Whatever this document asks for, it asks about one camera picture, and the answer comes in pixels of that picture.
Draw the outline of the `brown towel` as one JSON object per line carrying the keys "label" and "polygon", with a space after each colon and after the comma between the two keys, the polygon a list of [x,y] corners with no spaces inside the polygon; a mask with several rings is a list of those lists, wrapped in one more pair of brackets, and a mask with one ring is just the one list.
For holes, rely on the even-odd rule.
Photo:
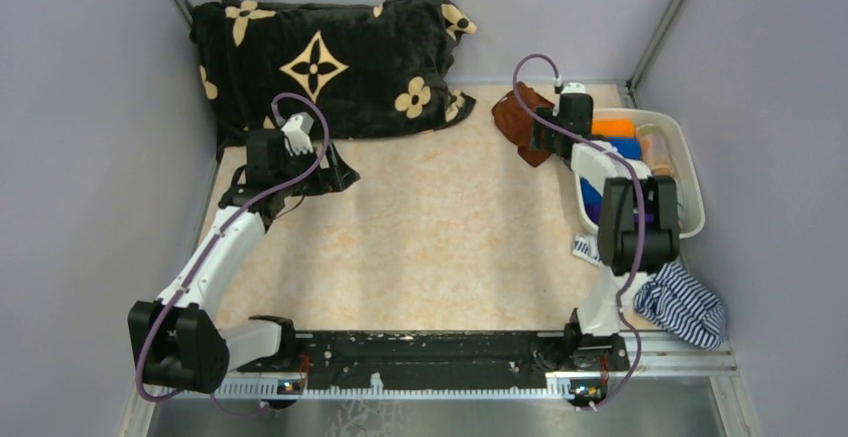
{"label": "brown towel", "polygon": [[[539,95],[524,82],[518,82],[518,95],[531,110],[537,107],[552,108],[554,104]],[[518,102],[514,91],[508,92],[491,109],[495,126],[503,136],[517,148],[517,154],[531,167],[538,167],[551,153],[545,150],[533,150],[531,137],[535,120],[527,114]]]}

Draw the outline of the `orange polka dot towel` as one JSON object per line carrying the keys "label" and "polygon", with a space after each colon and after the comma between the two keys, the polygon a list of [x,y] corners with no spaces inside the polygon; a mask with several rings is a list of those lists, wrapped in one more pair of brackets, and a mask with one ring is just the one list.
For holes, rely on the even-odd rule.
{"label": "orange polka dot towel", "polygon": [[655,175],[674,177],[676,168],[671,159],[665,134],[656,124],[636,128],[636,138],[641,148],[642,161]]}

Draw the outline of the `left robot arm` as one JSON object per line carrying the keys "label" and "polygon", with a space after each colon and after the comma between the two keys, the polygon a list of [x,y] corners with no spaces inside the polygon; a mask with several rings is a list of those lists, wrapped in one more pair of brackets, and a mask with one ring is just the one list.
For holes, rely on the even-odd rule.
{"label": "left robot arm", "polygon": [[246,162],[233,174],[213,224],[178,276],[153,300],[138,301],[127,317],[136,386],[213,394],[232,371],[261,360],[277,371],[300,356],[294,324],[260,315],[219,328],[224,295],[252,249],[268,233],[289,197],[339,193],[359,180],[328,137],[302,131],[249,134]]}

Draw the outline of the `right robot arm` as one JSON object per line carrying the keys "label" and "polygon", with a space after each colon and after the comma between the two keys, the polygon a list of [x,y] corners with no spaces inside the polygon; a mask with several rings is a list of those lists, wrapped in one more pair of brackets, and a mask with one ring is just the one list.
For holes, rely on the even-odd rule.
{"label": "right robot arm", "polygon": [[679,254],[676,183],[595,139],[593,100],[586,93],[562,91],[554,106],[528,113],[534,121],[532,148],[564,158],[577,178],[602,193],[596,231],[600,276],[565,326],[564,358],[579,370],[626,370],[620,330],[634,295],[649,274]]}

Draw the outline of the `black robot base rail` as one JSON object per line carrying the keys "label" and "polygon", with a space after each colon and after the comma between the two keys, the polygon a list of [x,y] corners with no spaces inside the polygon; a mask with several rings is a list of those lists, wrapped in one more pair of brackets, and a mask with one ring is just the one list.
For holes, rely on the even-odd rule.
{"label": "black robot base rail", "polygon": [[302,331],[244,366],[303,399],[563,399],[600,404],[629,372],[625,339],[558,331]]}

